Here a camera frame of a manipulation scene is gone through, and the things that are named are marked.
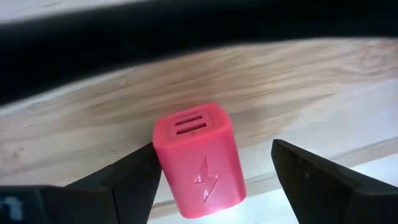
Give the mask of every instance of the black clamp jaw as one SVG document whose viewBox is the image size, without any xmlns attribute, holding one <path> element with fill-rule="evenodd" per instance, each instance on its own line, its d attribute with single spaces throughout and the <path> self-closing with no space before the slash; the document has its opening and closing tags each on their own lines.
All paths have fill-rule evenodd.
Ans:
<svg viewBox="0 0 398 224">
<path fill-rule="evenodd" d="M 398 223 L 398 188 L 283 140 L 272 160 L 300 224 Z"/>
<path fill-rule="evenodd" d="M 0 187 L 0 223 L 147 223 L 161 171 L 150 143 L 66 187 Z"/>
</svg>

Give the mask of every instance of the red plastic cube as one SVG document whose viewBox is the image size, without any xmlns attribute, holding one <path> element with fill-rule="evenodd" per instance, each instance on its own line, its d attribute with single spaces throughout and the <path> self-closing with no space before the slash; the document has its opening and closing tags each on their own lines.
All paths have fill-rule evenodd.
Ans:
<svg viewBox="0 0 398 224">
<path fill-rule="evenodd" d="M 232 124 L 217 104 L 160 118 L 153 143 L 182 216 L 202 217 L 245 198 Z"/>
</svg>

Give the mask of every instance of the usb port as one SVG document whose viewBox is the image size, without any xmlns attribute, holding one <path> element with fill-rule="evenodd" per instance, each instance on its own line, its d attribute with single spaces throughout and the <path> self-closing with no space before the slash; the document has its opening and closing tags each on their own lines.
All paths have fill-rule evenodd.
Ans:
<svg viewBox="0 0 398 224">
<path fill-rule="evenodd" d="M 177 121 L 175 123 L 175 125 L 178 126 L 178 125 L 186 124 L 186 123 L 189 123 L 189 122 L 192 122 L 192 121 L 196 121 L 196 120 L 199 120 L 199 119 L 202 119 L 201 115 L 197 115 L 197 116 L 194 116 L 194 117 L 191 117 L 191 118 L 186 118 L 186 119 L 183 119 L 181 121 Z"/>
<path fill-rule="evenodd" d="M 194 130 L 197 130 L 197 129 L 200 129 L 200 128 L 204 128 L 204 127 L 206 127 L 206 123 L 197 124 L 197 125 L 191 126 L 189 128 L 184 128 L 184 129 L 178 130 L 177 134 L 188 133 L 190 131 L 194 131 Z"/>
</svg>

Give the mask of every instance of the wood grain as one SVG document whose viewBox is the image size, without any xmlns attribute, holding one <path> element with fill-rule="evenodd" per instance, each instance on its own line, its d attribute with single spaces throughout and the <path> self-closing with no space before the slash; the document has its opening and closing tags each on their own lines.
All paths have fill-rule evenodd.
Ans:
<svg viewBox="0 0 398 224">
<path fill-rule="evenodd" d="M 348 167 L 398 159 L 397 59 L 394 40 L 305 40 L 209 50 L 71 83 L 0 108 L 0 185 L 66 185 L 148 143 L 160 116 L 216 102 L 233 120 L 249 194 L 237 209 L 246 218 L 192 222 L 295 223 L 272 140 Z M 279 197 L 273 218 L 263 201 Z M 250 212 L 258 206 L 265 212 Z M 150 222 L 188 222 L 164 177 Z"/>
</svg>

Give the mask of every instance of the wooden surface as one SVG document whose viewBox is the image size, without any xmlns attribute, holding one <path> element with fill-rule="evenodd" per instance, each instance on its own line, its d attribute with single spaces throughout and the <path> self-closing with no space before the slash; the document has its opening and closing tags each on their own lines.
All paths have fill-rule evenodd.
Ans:
<svg viewBox="0 0 398 224">
<path fill-rule="evenodd" d="M 394 40 L 306 40 L 215 49 L 72 83 L 0 108 L 0 185 L 66 185 L 148 143 L 160 116 L 216 102 L 233 121 L 248 198 L 186 220 L 163 176 L 149 223 L 296 223 L 272 165 L 274 138 L 398 185 L 397 60 Z"/>
</svg>

